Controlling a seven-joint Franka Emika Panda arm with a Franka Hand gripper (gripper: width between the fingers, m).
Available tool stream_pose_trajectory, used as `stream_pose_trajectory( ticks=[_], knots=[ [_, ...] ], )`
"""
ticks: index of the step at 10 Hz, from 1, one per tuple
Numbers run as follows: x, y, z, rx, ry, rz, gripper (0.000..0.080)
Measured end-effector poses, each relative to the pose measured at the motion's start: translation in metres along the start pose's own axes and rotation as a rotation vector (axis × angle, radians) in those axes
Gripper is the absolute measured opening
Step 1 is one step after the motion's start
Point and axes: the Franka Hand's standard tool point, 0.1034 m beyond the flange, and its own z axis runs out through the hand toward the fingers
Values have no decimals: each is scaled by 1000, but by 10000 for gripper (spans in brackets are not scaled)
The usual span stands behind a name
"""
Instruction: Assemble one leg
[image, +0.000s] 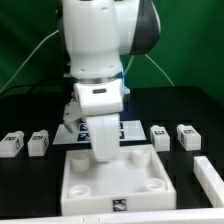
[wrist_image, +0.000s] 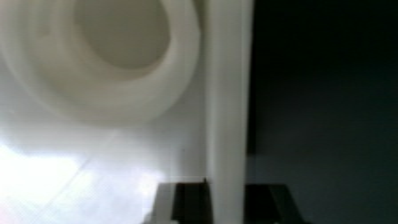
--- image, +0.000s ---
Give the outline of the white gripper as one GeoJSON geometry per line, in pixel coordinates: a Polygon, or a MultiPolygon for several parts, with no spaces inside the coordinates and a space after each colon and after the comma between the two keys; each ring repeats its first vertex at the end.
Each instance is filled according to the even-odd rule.
{"type": "Polygon", "coordinates": [[[65,105],[65,127],[70,133],[75,133],[83,116],[95,159],[98,162],[115,159],[119,154],[119,113],[123,110],[122,80],[102,84],[76,83],[74,90],[79,104],[71,100],[65,105]]]}

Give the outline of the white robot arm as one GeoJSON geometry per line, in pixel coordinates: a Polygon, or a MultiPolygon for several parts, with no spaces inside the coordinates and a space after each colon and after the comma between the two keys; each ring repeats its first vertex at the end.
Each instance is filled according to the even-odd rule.
{"type": "Polygon", "coordinates": [[[62,0],[65,45],[75,98],[99,162],[119,154],[122,55],[144,55],[158,42],[152,0],[62,0]]]}

